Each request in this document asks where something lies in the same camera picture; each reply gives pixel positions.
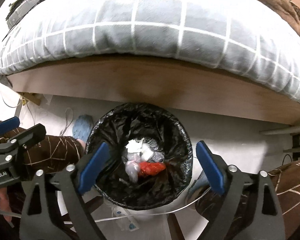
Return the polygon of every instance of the white cable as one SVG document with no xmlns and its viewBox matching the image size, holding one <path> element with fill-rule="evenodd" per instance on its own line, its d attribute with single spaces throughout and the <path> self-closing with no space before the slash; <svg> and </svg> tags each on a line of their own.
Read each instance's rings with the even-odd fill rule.
<svg viewBox="0 0 300 240">
<path fill-rule="evenodd" d="M 0 90 L 0 95 L 1 95 L 2 101 L 4 102 L 4 104 L 5 104 L 7 107 L 10 107 L 10 108 L 17 108 L 17 107 L 20 106 L 20 104 L 22 103 L 22 101 L 20 101 L 20 102 L 17 104 L 17 106 L 9 106 L 9 105 L 6 103 L 6 101 L 4 101 L 3 95 L 2 95 L 2 93 L 1 93 L 1 90 Z"/>
<path fill-rule="evenodd" d="M 34 114 L 34 117 L 33 117 L 33 114 L 31 113 L 30 108 L 29 108 L 29 102 L 27 102 L 27 108 L 28 108 L 28 110 L 29 110 L 29 113 L 30 113 L 31 116 L 32 116 L 33 125 L 35 125 L 35 114 Z"/>
<path fill-rule="evenodd" d="M 71 112 L 72 112 L 71 121 L 70 121 L 69 124 L 67 124 L 67 111 L 68 111 L 68 110 L 71 110 Z M 68 127 L 71 125 L 71 123 L 72 123 L 72 121 L 73 121 L 73 110 L 72 110 L 72 108 L 68 107 L 68 108 L 66 109 L 66 112 L 65 112 L 65 118 L 66 118 L 66 127 L 65 127 L 63 130 L 61 130 L 59 136 L 63 136 L 63 135 L 65 134 L 66 130 L 68 129 Z"/>
<path fill-rule="evenodd" d="M 206 195 L 209 191 L 210 191 L 211 187 L 209 187 L 199 198 L 197 198 L 196 200 L 192 201 L 191 203 L 189 203 L 188 205 L 181 207 L 179 209 L 173 210 L 173 211 L 169 211 L 169 212 L 165 212 L 165 213 L 158 213 L 158 214 L 131 214 L 131 215 L 126 215 L 126 216 L 122 216 L 122 217 L 111 217 L 111 218 L 104 218 L 104 219 L 99 219 L 99 220 L 95 220 L 95 223 L 98 222 L 102 222 L 102 221 L 109 221 L 109 220 L 116 220 L 116 219 L 120 219 L 120 218 L 126 218 L 126 217 L 133 217 L 133 216 L 158 216 L 158 215 L 166 215 L 166 214 L 171 214 L 177 211 L 180 211 L 184 208 L 187 208 L 188 206 L 192 205 L 193 203 L 197 202 L 199 199 L 201 199 L 204 195 Z M 21 218 L 20 214 L 17 213 L 13 213 L 13 212 L 7 212 L 7 211 L 3 211 L 0 210 L 0 214 L 4 215 L 4 216 L 11 216 L 11 217 L 17 217 L 17 218 Z M 67 225 L 71 225 L 72 222 L 70 221 L 64 221 L 65 224 Z"/>
<path fill-rule="evenodd" d="M 206 195 L 210 191 L 210 189 L 211 189 L 211 187 L 209 187 L 199 198 L 192 201 L 188 205 L 186 205 L 182 208 L 173 210 L 173 211 L 169 211 L 169 212 L 165 212 L 165 213 L 158 213 L 158 214 L 131 214 L 131 215 L 126 215 L 126 216 L 122 216 L 122 217 L 111 217 L 111 218 L 99 219 L 99 220 L 95 220 L 95 222 L 98 223 L 98 222 L 102 222 L 102 221 L 116 220 L 116 219 L 120 219 L 120 218 L 134 217 L 134 216 L 158 216 L 158 215 L 166 215 L 166 214 L 174 213 L 174 212 L 180 211 L 180 210 L 192 205 L 193 203 L 197 202 L 200 198 L 202 198 L 204 195 Z M 72 222 L 70 222 L 70 221 L 64 221 L 64 223 L 65 224 L 72 224 Z"/>
<path fill-rule="evenodd" d="M 13 212 L 8 212 L 8 211 L 3 211 L 3 210 L 0 210 L 0 214 L 3 215 L 3 216 L 10 216 L 10 217 L 21 218 L 20 214 L 13 213 Z"/>
</svg>

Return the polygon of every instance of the floor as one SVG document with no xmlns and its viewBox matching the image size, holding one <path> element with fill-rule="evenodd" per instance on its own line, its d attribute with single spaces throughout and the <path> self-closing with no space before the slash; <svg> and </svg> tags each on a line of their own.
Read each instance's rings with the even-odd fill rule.
<svg viewBox="0 0 300 240">
<path fill-rule="evenodd" d="M 29 128 L 37 123 L 46 126 L 47 134 L 59 135 L 66 126 L 65 113 L 67 108 L 73 110 L 75 120 L 81 114 L 90 114 L 97 121 L 109 110 L 119 105 L 118 102 L 109 102 L 84 98 L 70 98 L 61 96 L 45 96 L 40 107 L 29 103 L 23 106 L 20 113 L 21 126 Z M 259 131 L 283 128 L 286 125 L 248 120 L 243 118 L 204 114 L 184 110 L 168 109 L 182 122 L 189 134 L 194 147 L 198 141 L 204 140 L 211 151 L 221 155 L 228 164 L 235 164 L 242 171 L 257 173 L 259 170 L 269 171 L 281 166 L 284 149 L 291 148 L 290 135 L 260 135 Z M 71 111 L 67 111 L 68 124 L 71 120 Z M 72 125 L 68 127 L 65 135 L 72 135 Z M 201 167 L 196 158 L 193 164 L 194 181 L 201 173 Z M 175 210 L 184 206 L 187 190 L 174 202 L 147 213 L 161 213 Z M 90 192 L 86 201 L 95 193 Z M 109 207 L 102 205 L 93 213 L 94 219 L 111 217 Z M 189 208 L 176 212 L 180 227 L 186 240 L 198 238 L 207 220 L 196 211 Z M 107 239 L 170 239 L 168 224 L 165 215 L 155 217 L 138 217 L 140 229 L 134 232 L 122 232 L 115 221 L 98 223 Z"/>
</svg>

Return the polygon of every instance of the blue gripper pad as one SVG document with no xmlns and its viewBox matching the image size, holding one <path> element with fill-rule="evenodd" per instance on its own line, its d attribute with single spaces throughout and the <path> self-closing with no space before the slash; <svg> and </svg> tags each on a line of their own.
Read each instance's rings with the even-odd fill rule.
<svg viewBox="0 0 300 240">
<path fill-rule="evenodd" d="M 109 159 L 109 146 L 103 142 L 80 174 L 78 192 L 81 195 L 91 190 L 104 164 Z"/>
<path fill-rule="evenodd" d="M 213 161 L 209 148 L 202 142 L 197 143 L 196 153 L 199 163 L 206 174 L 211 189 L 219 195 L 225 192 L 225 180 L 216 163 Z"/>
<path fill-rule="evenodd" d="M 20 120 L 18 117 L 12 117 L 6 121 L 0 122 L 0 135 L 5 134 L 20 125 Z"/>
</svg>

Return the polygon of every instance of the wooden bed frame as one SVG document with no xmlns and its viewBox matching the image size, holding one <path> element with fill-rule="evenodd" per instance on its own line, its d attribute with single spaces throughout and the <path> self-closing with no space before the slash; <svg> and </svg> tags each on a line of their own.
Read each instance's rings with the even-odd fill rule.
<svg viewBox="0 0 300 240">
<path fill-rule="evenodd" d="M 300 124 L 300 104 L 227 71 L 180 60 L 102 55 L 45 62 L 8 76 L 16 92 L 147 102 L 161 107 Z"/>
</svg>

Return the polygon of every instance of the blue slipper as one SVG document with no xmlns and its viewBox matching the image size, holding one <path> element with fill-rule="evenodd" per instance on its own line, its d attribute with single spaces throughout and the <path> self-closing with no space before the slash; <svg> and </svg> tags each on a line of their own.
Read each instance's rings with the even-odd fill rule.
<svg viewBox="0 0 300 240">
<path fill-rule="evenodd" d="M 80 115 L 75 120 L 72 128 L 72 137 L 87 142 L 88 136 L 93 128 L 93 119 L 91 115 Z"/>
<path fill-rule="evenodd" d="M 189 188 L 188 194 L 186 196 L 185 204 L 189 204 L 192 201 L 196 200 L 199 197 L 199 193 L 205 188 L 209 187 L 209 182 L 204 171 L 201 172 L 198 179 L 196 179 L 191 187 Z"/>
</svg>

